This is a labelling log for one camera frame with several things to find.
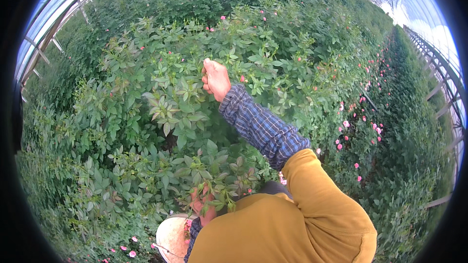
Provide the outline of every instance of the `white bucket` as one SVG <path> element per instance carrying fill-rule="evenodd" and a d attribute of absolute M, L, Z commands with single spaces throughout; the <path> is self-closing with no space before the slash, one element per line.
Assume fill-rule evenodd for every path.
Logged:
<path fill-rule="evenodd" d="M 165 219 L 156 230 L 156 244 L 160 246 L 157 248 L 167 263 L 184 263 L 184 256 L 189 247 L 184 242 L 184 224 L 187 218 L 187 213 L 173 214 Z"/>

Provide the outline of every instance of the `greenhouse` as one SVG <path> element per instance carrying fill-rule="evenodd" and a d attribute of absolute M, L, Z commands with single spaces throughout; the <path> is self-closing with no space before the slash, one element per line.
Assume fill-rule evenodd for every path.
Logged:
<path fill-rule="evenodd" d="M 310 142 L 374 225 L 373 262 L 413 260 L 457 184 L 467 100 L 435 0 L 39 0 L 22 39 L 15 158 L 66 262 L 183 262 L 156 232 L 193 189 L 214 197 L 202 216 L 270 180 L 293 191 L 223 115 L 205 58 Z"/>

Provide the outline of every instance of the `rose bush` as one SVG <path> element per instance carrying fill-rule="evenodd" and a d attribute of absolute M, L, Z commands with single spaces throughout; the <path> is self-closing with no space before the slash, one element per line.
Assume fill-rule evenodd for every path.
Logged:
<path fill-rule="evenodd" d="M 235 197 L 265 181 L 287 183 L 202 90 L 209 57 L 311 139 L 325 170 L 370 214 L 378 262 L 411 257 L 415 238 L 424 237 L 419 206 L 446 161 L 441 147 L 428 145 L 440 132 L 423 101 L 427 84 L 414 69 L 421 64 L 401 29 L 365 0 L 227 0 L 214 10 L 206 7 L 211 0 L 179 1 L 155 0 L 158 12 L 151 2 L 134 13 L 122 7 L 114 21 L 110 13 L 90 15 L 91 25 L 67 38 L 74 17 L 61 34 L 73 60 L 46 51 L 63 66 L 71 62 L 71 80 L 62 73 L 48 87 L 55 67 L 28 82 L 27 150 L 18 163 L 30 205 L 59 254 L 148 262 L 159 223 L 171 211 L 190 211 L 192 187 L 207 183 L 215 197 L 209 204 L 219 210 L 233 209 Z M 105 2 L 115 4 L 100 6 Z M 126 23 L 137 14 L 148 16 Z M 387 63 L 394 76 L 383 72 Z M 54 91 L 61 82 L 67 85 L 60 90 L 76 83 L 73 94 Z M 416 154 L 410 142 L 424 150 Z"/>

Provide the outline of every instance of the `blue plaid shirt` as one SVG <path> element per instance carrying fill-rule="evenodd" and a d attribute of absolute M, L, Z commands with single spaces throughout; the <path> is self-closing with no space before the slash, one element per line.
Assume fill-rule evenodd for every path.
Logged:
<path fill-rule="evenodd" d="M 300 137 L 294 126 L 287 125 L 270 110 L 252 102 L 243 84 L 231 87 L 224 97 L 219 112 L 237 132 L 268 158 L 270 166 L 281 171 L 295 153 L 310 147 L 310 140 Z M 198 221 L 192 222 L 190 243 L 184 261 L 187 263 L 196 236 L 201 230 Z"/>

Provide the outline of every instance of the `person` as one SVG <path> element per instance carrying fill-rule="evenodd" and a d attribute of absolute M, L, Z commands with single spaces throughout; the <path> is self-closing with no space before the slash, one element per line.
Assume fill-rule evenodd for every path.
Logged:
<path fill-rule="evenodd" d="M 270 183 L 269 191 L 239 199 L 234 212 L 221 216 L 211 207 L 192 222 L 185 262 L 371 262 L 377 246 L 371 219 L 322 169 L 310 141 L 252 102 L 243 84 L 231 86 L 223 65 L 207 58 L 202 73 L 220 114 L 282 171 L 287 190 L 273 182 L 275 192 Z M 207 198 L 194 197 L 196 213 Z"/>

